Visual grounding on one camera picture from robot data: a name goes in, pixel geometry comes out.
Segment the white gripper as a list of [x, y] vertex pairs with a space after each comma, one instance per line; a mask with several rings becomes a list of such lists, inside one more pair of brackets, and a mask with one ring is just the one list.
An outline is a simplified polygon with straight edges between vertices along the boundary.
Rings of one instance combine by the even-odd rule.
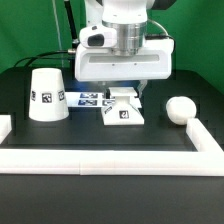
[[[147, 40], [134, 56], [115, 56], [110, 48], [79, 46], [75, 61], [75, 78], [80, 82], [140, 80], [139, 98], [147, 80], [166, 79], [171, 75], [172, 39]], [[110, 82], [104, 84], [104, 95], [110, 99]]]

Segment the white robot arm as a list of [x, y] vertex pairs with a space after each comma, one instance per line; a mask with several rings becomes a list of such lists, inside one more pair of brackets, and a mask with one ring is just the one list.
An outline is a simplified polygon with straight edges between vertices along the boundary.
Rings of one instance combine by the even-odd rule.
[[149, 80], [171, 75], [175, 41], [167, 31], [149, 34], [148, 10], [176, 0], [85, 0], [87, 25], [79, 33], [75, 78], [80, 82]]

